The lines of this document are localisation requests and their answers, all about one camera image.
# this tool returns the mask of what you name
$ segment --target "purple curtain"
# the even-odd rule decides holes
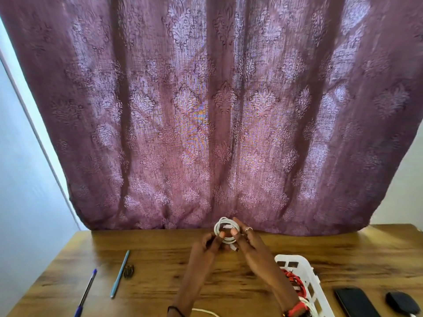
[[[369,223],[423,117],[421,0],[0,0],[91,229]]]

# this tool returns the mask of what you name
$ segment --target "wooden table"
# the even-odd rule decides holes
[[[190,246],[205,230],[77,232],[10,312],[10,317],[73,316],[97,267],[82,316],[165,316],[178,290]],[[344,316],[333,287],[362,288],[381,316],[399,316],[384,303],[392,289],[409,293],[423,308],[423,233],[412,225],[375,225],[331,237],[262,234],[274,254],[300,254],[317,272],[336,316]],[[127,249],[135,265],[116,298],[109,293]],[[272,294],[241,253],[219,255],[195,307],[221,317],[279,316]],[[209,315],[193,312],[192,316]]]

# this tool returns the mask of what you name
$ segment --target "phone screen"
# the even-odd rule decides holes
[[[348,317],[380,317],[360,288],[335,289],[335,295]]]

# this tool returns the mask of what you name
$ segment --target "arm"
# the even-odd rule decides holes
[[[224,232],[216,237],[210,232],[193,244],[181,288],[172,303],[172,306],[177,307],[185,317],[191,314],[194,302],[212,269],[224,236]],[[207,247],[207,242],[213,238],[210,247]],[[181,315],[176,309],[170,309],[167,317],[181,317]]]
[[[242,250],[247,264],[257,276],[270,286],[281,310],[288,311],[292,309],[299,302],[298,295],[288,278],[275,262],[269,248],[267,248],[259,235],[252,229],[247,229],[246,224],[237,218],[233,218],[233,220],[245,234],[244,237],[236,229],[230,231],[236,239],[239,248]],[[300,310],[293,317],[300,317],[305,312],[305,309]]]

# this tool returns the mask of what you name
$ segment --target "pen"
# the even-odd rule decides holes
[[[91,285],[93,284],[94,277],[96,276],[96,274],[97,274],[97,269],[94,269],[93,274],[92,274],[91,279],[90,279],[90,282],[88,283],[87,288],[85,289],[84,295],[81,298],[80,304],[77,308],[77,311],[75,312],[74,317],[80,317],[81,316],[82,307],[84,306],[85,299],[87,299],[88,292],[90,291]]]
[[[122,262],[121,269],[119,270],[118,277],[116,278],[116,281],[113,284],[112,291],[110,292],[110,298],[113,298],[115,296],[115,294],[116,294],[116,289],[118,288],[119,281],[120,281],[120,279],[122,277],[122,271],[124,271],[124,267],[125,267],[126,261],[128,260],[128,256],[129,255],[130,255],[130,251],[128,250],[126,252],[124,261]]]

